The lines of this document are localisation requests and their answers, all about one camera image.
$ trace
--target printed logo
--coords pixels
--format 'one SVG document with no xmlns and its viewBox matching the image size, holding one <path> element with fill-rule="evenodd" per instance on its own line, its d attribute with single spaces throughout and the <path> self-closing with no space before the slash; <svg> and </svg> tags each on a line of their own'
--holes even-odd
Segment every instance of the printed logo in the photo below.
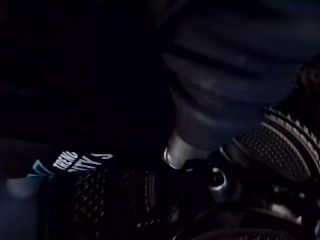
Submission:
<svg viewBox="0 0 320 240">
<path fill-rule="evenodd" d="M 94 159 L 101 158 L 102 160 L 107 160 L 112 158 L 113 155 L 91 153 L 90 157 L 85 155 L 79 157 L 74 151 L 63 151 L 54 162 L 53 166 L 69 173 L 92 170 L 102 164 L 101 162 L 93 161 L 92 157 L 94 157 Z"/>
</svg>

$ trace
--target dark fabric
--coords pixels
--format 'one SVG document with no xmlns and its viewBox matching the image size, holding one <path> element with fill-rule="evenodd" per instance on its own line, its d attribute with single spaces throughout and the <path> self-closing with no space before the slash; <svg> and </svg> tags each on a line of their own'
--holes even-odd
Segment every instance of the dark fabric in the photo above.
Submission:
<svg viewBox="0 0 320 240">
<path fill-rule="evenodd" d="M 79 149 L 161 162 L 175 118 L 169 83 L 178 134 L 213 150 L 258 124 L 319 50 L 318 1 L 150 3 L 0 3 L 0 136 L 35 143 L 2 144 L 4 177 L 42 161 L 37 143 L 58 150 L 46 168 Z"/>
<path fill-rule="evenodd" d="M 319 1 L 189 1 L 160 12 L 164 60 L 179 77 L 176 130 L 200 149 L 259 124 L 292 91 L 297 65 L 320 51 Z"/>
</svg>

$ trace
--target black mesh fabric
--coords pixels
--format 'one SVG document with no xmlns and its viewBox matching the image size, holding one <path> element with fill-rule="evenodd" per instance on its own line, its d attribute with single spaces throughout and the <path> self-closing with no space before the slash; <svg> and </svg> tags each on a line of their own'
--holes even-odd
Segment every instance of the black mesh fabric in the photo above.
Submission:
<svg viewBox="0 0 320 240">
<path fill-rule="evenodd" d="M 106 239 L 118 227 L 129 231 L 163 224 L 166 219 L 152 213 L 150 174 L 100 169 L 80 175 L 72 199 L 75 239 Z"/>
<path fill-rule="evenodd" d="M 288 140 L 278 131 L 260 125 L 238 137 L 238 142 L 256 159 L 283 176 L 295 181 L 309 178 L 309 172 L 299 152 L 289 144 Z"/>
</svg>

